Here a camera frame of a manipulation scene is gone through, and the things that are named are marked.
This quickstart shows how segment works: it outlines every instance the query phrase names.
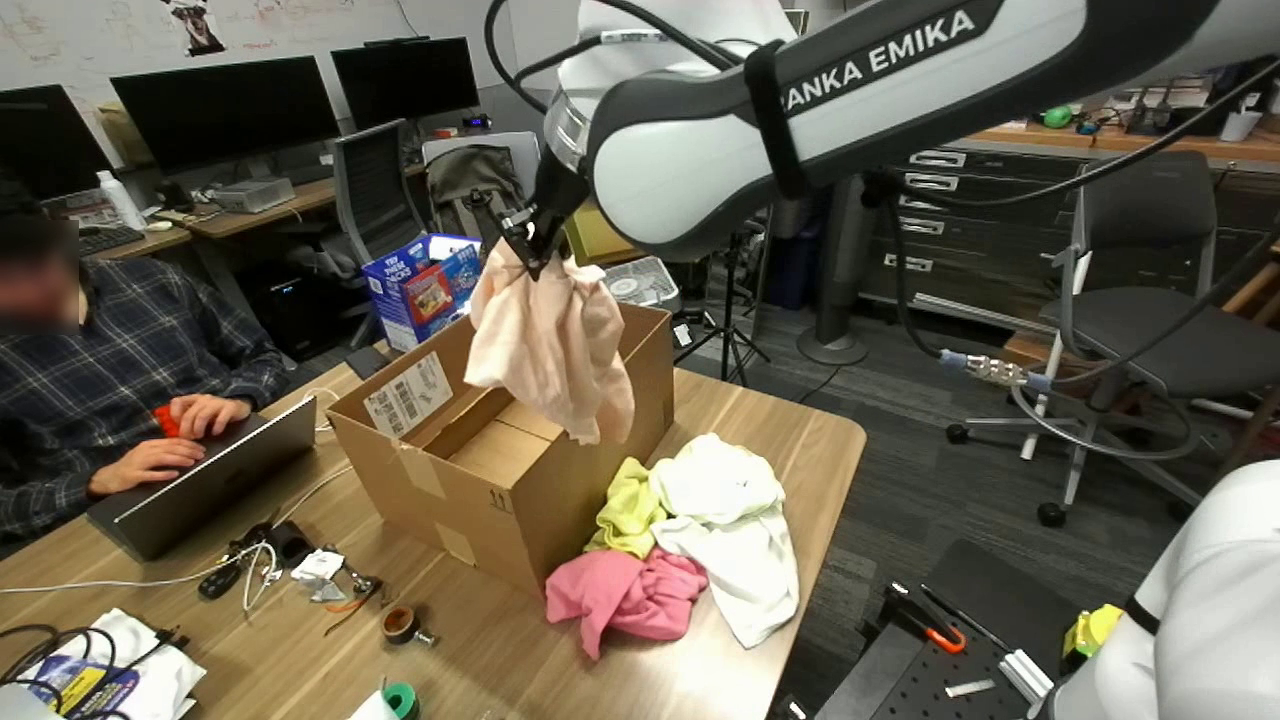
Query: plaid shirt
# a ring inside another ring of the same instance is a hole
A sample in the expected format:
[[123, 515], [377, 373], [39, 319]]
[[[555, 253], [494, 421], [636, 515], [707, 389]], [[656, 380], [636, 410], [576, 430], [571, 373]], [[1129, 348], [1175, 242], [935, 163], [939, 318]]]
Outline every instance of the plaid shirt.
[[86, 512], [87, 477], [157, 438], [166, 402], [260, 410], [293, 373], [251, 319], [160, 259], [81, 259], [81, 286], [81, 327], [0, 334], [0, 541]]

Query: keyboard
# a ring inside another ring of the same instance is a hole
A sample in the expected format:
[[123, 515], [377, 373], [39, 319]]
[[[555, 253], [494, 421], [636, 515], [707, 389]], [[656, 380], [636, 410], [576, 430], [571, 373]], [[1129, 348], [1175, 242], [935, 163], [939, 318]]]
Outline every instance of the keyboard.
[[123, 229], [123, 225], [122, 229], [75, 229], [81, 256], [112, 253], [112, 250], [138, 243], [138, 242], [144, 242], [144, 232]]

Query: pink cloth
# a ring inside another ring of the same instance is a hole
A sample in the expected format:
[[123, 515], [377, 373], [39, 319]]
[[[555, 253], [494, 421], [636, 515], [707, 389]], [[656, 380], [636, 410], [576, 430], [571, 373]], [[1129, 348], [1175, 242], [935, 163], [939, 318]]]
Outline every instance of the pink cloth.
[[473, 326], [468, 385], [507, 389], [581, 443], [632, 438], [636, 398], [619, 361], [623, 318], [602, 269], [553, 259], [534, 280], [514, 243], [498, 243], [473, 293]]
[[547, 622], [581, 622], [581, 643], [602, 662], [605, 631], [636, 640], [682, 640], [707, 576], [696, 562], [656, 549], [650, 562], [623, 554], [587, 554], [560, 564], [547, 592]]

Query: crumpled towel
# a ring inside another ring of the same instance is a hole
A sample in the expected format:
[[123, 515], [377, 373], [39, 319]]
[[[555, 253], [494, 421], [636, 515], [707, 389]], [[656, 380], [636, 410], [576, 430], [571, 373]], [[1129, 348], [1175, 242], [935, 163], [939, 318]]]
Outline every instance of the crumpled towel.
[[656, 519], [668, 519], [668, 512], [650, 484], [650, 468], [636, 455], [630, 455], [607, 484], [605, 509], [597, 512], [597, 538], [587, 554], [611, 549], [623, 557], [650, 557], [656, 543]]
[[682, 640], [706, 585], [706, 570], [656, 549], [650, 562], [623, 554], [576, 557], [547, 576], [544, 592], [547, 622], [581, 622], [581, 643], [602, 662], [605, 629], [656, 643]]
[[507, 389], [581, 443], [623, 443], [636, 421], [632, 378], [619, 361], [623, 318], [602, 269], [553, 259], [534, 280], [498, 243], [473, 293], [468, 385]]
[[744, 650], [796, 616], [801, 570], [785, 490], [765, 455], [696, 438], [654, 468], [654, 484], [672, 512], [656, 523], [656, 543], [707, 571], [716, 608]]

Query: laptop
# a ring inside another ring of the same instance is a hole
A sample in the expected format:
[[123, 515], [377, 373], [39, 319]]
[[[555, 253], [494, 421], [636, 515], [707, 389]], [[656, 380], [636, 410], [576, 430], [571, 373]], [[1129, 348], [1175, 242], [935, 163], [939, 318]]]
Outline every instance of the laptop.
[[87, 519], [140, 562], [157, 562], [194, 538], [201, 523], [251, 495], [288, 462], [317, 443], [317, 398], [279, 416], [243, 421], [195, 468], [174, 484], [107, 495], [87, 509]]

